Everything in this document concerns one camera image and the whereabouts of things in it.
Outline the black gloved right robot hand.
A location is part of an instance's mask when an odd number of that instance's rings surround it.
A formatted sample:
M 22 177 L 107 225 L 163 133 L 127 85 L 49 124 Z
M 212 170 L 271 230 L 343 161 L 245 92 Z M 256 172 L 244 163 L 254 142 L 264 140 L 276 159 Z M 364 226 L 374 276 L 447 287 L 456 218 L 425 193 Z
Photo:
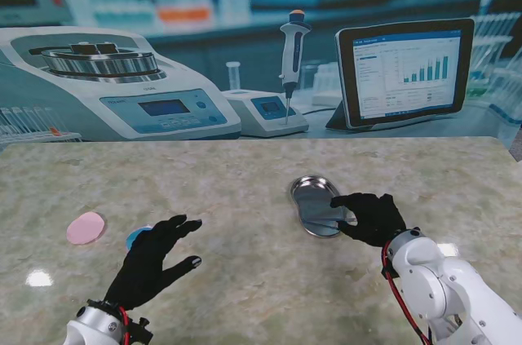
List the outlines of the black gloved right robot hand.
M 373 193 L 356 192 L 331 199 L 331 208 L 341 206 L 356 216 L 357 225 L 339 220 L 340 232 L 373 247 L 383 248 L 394 236 L 407 229 L 390 194 L 378 197 Z

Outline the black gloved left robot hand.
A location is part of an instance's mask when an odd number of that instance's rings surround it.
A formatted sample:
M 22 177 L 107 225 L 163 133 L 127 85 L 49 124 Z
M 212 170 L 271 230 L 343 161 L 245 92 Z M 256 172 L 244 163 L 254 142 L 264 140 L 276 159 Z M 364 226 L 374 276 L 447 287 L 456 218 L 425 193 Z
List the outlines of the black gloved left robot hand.
M 171 268 L 163 267 L 176 242 L 195 232 L 202 221 L 176 215 L 162 220 L 134 240 L 122 268 L 109 286 L 104 300 L 130 311 L 154 299 L 201 264 L 199 256 L 189 256 Z

